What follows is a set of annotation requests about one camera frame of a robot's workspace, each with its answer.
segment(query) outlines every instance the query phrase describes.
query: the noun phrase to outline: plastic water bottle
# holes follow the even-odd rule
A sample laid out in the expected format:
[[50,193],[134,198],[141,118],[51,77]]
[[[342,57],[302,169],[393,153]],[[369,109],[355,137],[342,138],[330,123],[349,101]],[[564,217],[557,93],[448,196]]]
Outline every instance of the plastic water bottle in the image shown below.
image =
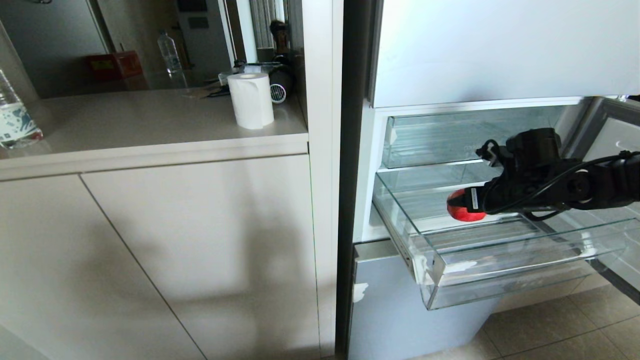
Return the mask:
[[182,71],[182,65],[180,64],[180,58],[178,57],[178,50],[175,48],[175,41],[166,34],[166,30],[160,31],[158,46],[160,47],[160,53],[162,53],[162,58],[164,59],[166,71],[169,74]]
[[40,139],[42,131],[0,69],[0,146],[17,149]]

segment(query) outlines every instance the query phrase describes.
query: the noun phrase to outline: white cabinet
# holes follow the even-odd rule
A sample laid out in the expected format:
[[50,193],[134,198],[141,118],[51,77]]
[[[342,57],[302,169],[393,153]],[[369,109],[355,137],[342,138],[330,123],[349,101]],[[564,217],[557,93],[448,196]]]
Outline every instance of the white cabinet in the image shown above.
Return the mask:
[[638,94],[637,0],[379,1],[374,107]]
[[51,360],[203,359],[78,176],[0,193],[1,326]]
[[82,178],[209,359],[319,357],[308,155]]

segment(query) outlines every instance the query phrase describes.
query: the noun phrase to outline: paper towel roll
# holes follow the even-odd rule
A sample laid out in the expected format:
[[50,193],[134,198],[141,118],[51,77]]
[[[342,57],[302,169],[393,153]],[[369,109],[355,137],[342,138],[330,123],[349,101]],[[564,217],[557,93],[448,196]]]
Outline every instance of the paper towel roll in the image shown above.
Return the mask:
[[262,129],[273,122],[269,75],[235,74],[227,78],[238,125]]

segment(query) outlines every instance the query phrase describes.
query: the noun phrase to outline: refrigerator crisper drawer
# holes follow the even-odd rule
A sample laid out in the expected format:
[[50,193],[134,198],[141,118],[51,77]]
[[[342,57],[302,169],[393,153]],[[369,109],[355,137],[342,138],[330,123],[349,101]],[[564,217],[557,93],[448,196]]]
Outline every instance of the refrigerator crisper drawer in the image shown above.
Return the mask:
[[580,105],[456,111],[389,117],[382,163],[387,168],[477,159],[488,139],[504,143],[510,136],[539,127],[555,127],[563,114]]
[[447,196],[496,173],[483,163],[467,163],[376,174],[374,205],[428,309],[586,276],[593,273],[587,261],[611,263],[628,240],[640,236],[635,218],[602,220],[579,210],[544,222],[518,214],[453,220]]

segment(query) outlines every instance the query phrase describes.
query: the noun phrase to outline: water bottle label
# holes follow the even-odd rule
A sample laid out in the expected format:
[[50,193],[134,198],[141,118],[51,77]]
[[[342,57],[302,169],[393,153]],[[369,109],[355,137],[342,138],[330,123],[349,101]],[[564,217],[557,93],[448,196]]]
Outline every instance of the water bottle label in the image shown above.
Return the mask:
[[17,140],[37,130],[21,102],[0,106],[0,141]]

